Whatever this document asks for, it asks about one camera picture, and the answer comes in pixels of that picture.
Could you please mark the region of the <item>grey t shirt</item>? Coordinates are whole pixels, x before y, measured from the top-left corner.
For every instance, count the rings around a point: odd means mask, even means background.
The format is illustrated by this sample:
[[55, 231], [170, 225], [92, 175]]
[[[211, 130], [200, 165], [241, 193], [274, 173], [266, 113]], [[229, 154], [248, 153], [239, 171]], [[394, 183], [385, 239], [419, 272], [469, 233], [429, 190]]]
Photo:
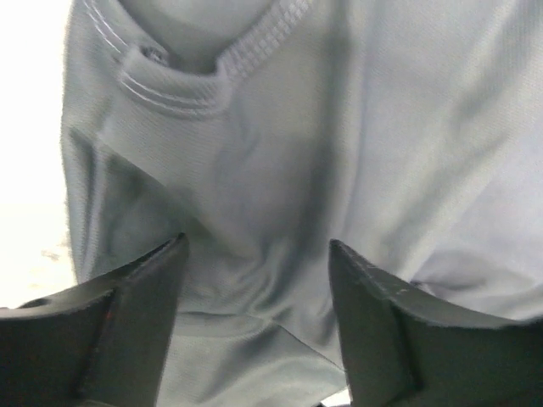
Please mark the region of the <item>grey t shirt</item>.
[[188, 236], [161, 406], [344, 389], [331, 239], [542, 313], [539, 1], [77, 1], [61, 142], [79, 281]]

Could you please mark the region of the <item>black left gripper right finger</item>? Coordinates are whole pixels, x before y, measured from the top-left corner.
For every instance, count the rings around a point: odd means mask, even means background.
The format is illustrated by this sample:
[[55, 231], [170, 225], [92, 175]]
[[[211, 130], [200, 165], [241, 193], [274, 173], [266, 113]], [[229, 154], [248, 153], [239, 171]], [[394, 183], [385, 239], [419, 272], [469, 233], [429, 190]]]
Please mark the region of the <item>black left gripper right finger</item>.
[[354, 406], [541, 405], [541, 321], [451, 304], [338, 240], [328, 270]]

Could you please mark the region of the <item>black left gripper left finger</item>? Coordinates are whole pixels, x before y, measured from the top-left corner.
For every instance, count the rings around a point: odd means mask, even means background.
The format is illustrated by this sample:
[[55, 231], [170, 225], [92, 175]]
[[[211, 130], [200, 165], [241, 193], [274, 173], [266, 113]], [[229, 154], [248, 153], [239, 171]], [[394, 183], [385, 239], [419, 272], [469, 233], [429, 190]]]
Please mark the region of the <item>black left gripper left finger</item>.
[[1, 310], [3, 406], [154, 406], [188, 240]]

